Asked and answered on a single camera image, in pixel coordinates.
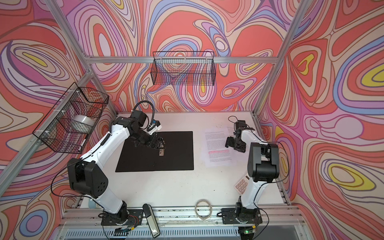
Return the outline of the printed paper sheet top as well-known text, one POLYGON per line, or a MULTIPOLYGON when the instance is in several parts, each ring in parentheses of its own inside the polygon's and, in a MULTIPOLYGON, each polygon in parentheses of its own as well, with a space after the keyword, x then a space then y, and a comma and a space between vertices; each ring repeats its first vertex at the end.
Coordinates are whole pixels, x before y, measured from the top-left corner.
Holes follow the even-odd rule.
POLYGON ((227 128, 208 129, 204 132, 202 156, 209 168, 233 164, 233 151, 225 147, 230 133, 227 128))

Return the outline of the white black lever arch folder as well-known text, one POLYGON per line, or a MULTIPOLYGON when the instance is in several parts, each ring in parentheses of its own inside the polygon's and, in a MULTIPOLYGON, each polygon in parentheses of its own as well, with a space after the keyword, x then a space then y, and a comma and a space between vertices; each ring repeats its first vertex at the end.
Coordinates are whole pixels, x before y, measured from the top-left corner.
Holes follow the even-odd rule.
POLYGON ((126 140, 116 167, 116 173, 193 171, 193 132, 160 132, 165 149, 155 150, 143 145, 135 147, 126 140))

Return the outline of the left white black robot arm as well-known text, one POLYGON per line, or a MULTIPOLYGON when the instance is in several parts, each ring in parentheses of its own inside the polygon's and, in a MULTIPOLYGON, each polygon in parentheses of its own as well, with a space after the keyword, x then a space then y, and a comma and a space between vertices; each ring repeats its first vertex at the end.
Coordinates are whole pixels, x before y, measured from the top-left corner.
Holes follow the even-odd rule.
POLYGON ((132 117, 118 117, 113 121, 110 131, 91 150, 80 159, 68 162, 71 189, 91 198, 109 214, 127 215, 127 205, 109 187, 104 167, 117 147, 126 140, 155 150, 165 148, 163 138, 156 133, 162 128, 159 121, 153 120, 146 130, 142 126, 139 119, 132 117))

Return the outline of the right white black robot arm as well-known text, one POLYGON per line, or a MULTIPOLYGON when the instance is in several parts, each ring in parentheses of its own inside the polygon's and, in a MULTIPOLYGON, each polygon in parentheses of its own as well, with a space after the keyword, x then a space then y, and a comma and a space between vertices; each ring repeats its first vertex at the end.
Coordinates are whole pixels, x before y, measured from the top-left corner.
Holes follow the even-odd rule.
POLYGON ((225 147, 240 153, 249 150, 247 172, 250 180, 240 202, 243 208, 253 210, 258 208, 268 184, 279 178, 279 147, 275 143, 261 140, 250 127, 238 127, 234 135, 227 138, 225 147))

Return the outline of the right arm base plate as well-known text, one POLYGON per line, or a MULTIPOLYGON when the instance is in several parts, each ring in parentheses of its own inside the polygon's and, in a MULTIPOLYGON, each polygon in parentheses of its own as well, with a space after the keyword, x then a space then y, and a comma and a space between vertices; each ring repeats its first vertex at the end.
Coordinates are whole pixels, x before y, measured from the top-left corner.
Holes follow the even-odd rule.
POLYGON ((254 224, 258 226, 263 223, 259 209, 222 208, 218 216, 222 217, 223 224, 225 225, 254 224))

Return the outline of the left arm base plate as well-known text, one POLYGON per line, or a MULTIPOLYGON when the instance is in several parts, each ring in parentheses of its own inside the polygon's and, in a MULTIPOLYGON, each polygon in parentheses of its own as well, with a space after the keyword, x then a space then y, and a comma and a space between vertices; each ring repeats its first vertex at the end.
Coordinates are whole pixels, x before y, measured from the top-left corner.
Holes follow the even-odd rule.
POLYGON ((102 226, 128 226, 137 227, 141 225, 144 211, 141 209, 127 210, 127 213, 111 214, 103 211, 98 215, 102 219, 102 226))

